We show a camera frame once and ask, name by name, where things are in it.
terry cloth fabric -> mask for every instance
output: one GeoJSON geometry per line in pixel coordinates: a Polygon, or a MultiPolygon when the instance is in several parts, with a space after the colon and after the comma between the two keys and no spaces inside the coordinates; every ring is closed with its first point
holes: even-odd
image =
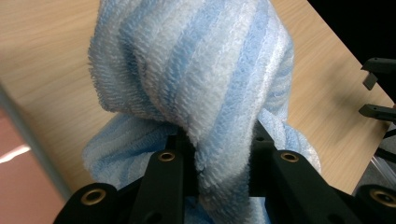
{"type": "Polygon", "coordinates": [[[83,152],[99,182],[135,181],[181,127],[200,192],[186,223],[265,223],[264,198],[248,197],[257,119],[278,149],[320,169],[286,122],[293,46],[268,0],[103,0],[89,56],[101,106],[119,112],[83,152]]]}

folded towel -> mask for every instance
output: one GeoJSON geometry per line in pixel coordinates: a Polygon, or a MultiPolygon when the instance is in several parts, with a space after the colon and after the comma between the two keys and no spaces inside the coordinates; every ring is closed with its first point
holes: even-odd
{"type": "Polygon", "coordinates": [[[181,127],[200,192],[186,223],[265,223],[264,198],[248,197],[257,119],[320,169],[286,122],[293,47],[269,0],[102,0],[89,55],[101,106],[120,112],[84,149],[97,181],[135,181],[181,127]]]}

